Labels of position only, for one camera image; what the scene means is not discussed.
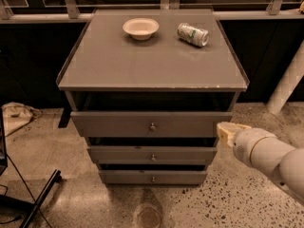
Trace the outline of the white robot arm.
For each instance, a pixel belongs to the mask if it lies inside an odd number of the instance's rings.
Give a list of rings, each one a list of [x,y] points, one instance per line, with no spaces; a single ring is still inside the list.
[[[217,133],[237,160],[259,171],[280,190],[304,204],[303,148],[295,148],[262,128],[239,123],[218,123]]]

